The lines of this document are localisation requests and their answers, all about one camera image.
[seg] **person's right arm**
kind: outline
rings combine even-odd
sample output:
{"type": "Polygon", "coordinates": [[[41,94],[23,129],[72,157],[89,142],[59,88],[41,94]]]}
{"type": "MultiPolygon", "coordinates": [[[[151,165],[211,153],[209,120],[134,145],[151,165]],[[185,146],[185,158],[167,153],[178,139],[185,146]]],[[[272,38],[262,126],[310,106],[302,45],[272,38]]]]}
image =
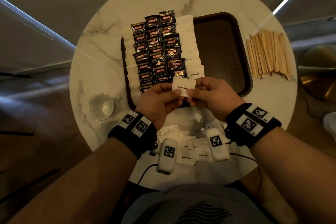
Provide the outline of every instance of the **person's right arm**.
{"type": "MultiPolygon", "coordinates": [[[[244,101],[227,82],[199,78],[188,90],[191,106],[208,108],[222,121],[244,101]]],[[[336,223],[336,160],[275,128],[250,149],[288,203],[304,218],[336,223]]]]}

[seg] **marble tabletop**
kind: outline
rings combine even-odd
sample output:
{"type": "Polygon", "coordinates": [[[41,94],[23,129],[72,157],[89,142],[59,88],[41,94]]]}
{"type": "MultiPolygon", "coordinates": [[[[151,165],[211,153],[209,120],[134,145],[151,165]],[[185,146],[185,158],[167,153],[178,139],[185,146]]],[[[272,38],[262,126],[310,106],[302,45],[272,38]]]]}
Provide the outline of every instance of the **marble tabletop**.
{"type": "MultiPolygon", "coordinates": [[[[245,50],[245,39],[260,29],[284,32],[271,11],[259,0],[108,0],[87,24],[78,41],[70,73],[70,98],[78,127],[92,150],[103,142],[98,133],[101,121],[93,120],[88,114],[89,100],[98,93],[111,97],[122,96],[113,117],[122,118],[130,110],[127,103],[124,70],[120,41],[122,29],[132,23],[143,21],[145,16],[160,11],[175,10],[176,17],[192,14],[194,17],[227,12],[237,19],[245,50]]],[[[288,81],[278,74],[266,75],[263,79],[253,78],[253,89],[244,97],[246,102],[255,103],[279,119],[283,128],[291,120],[297,92],[297,76],[294,55],[285,34],[286,49],[292,77],[288,81]]],[[[165,125],[180,125],[180,129],[194,128],[193,115],[196,108],[175,110],[168,115],[165,125]]],[[[213,116],[203,110],[206,119],[213,116]]],[[[246,147],[232,144],[230,151],[251,157],[246,147]]],[[[157,163],[158,156],[144,154],[130,177],[137,183],[144,170],[157,163]]],[[[228,184],[246,175],[256,167],[253,161],[231,156],[219,163],[197,162],[195,166],[176,164],[173,174],[159,174],[151,168],[141,185],[162,189],[187,183],[228,184]]]]}

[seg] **hand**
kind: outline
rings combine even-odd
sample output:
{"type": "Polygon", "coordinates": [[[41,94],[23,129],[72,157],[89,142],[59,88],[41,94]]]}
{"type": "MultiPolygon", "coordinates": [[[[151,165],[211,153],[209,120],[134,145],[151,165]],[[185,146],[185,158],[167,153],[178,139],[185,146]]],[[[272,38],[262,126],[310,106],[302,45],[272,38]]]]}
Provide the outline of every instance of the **hand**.
{"type": "Polygon", "coordinates": [[[136,111],[146,116],[157,130],[162,128],[166,117],[183,103],[181,90],[171,91],[172,83],[159,83],[143,93],[136,111]]]}
{"type": "Polygon", "coordinates": [[[196,88],[187,90],[191,106],[208,108],[216,119],[225,121],[226,116],[244,103],[224,80],[210,77],[196,79],[196,88]]]}

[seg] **bundle of wooden stirrers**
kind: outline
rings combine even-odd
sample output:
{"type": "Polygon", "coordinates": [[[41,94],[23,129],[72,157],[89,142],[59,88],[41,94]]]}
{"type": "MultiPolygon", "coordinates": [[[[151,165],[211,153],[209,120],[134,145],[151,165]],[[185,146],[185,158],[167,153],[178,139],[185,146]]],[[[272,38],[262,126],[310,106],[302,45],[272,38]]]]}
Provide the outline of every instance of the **bundle of wooden stirrers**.
{"type": "Polygon", "coordinates": [[[276,72],[290,79],[283,34],[263,30],[257,35],[250,35],[246,45],[253,77],[262,78],[263,74],[276,72]]]}

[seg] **cup handle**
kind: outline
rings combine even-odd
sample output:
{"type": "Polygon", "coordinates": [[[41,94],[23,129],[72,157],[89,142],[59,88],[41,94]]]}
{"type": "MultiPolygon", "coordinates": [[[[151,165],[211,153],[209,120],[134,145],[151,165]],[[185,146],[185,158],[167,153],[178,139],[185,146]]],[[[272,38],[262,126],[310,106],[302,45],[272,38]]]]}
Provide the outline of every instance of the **cup handle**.
{"type": "Polygon", "coordinates": [[[116,96],[116,97],[113,99],[113,101],[114,101],[115,103],[118,103],[118,102],[120,101],[121,98],[122,98],[121,95],[116,96]]]}

